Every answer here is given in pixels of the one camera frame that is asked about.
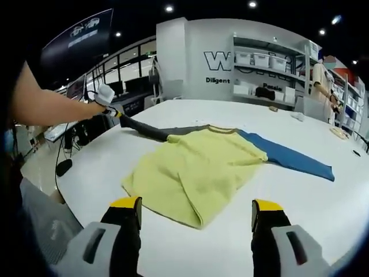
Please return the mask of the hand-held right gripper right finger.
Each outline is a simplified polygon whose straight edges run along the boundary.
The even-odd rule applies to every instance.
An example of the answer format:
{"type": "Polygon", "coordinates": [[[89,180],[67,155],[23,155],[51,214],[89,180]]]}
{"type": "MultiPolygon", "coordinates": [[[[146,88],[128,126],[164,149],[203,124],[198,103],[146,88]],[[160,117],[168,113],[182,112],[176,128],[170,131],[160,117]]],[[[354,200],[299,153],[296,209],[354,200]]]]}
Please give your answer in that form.
{"type": "Polygon", "coordinates": [[[292,225],[282,206],[254,199],[251,215],[254,276],[328,276],[322,247],[299,225],[292,225]]]}

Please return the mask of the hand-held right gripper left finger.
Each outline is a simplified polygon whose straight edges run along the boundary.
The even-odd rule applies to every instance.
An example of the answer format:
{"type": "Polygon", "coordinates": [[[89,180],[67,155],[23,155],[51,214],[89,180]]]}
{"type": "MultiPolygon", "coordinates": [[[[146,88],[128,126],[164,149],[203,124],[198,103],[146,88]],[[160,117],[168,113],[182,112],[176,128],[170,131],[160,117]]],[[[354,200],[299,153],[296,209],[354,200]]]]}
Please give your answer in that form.
{"type": "Polygon", "coordinates": [[[110,204],[99,222],[88,224],[67,246],[55,266],[58,276],[139,276],[142,198],[110,204]]]}

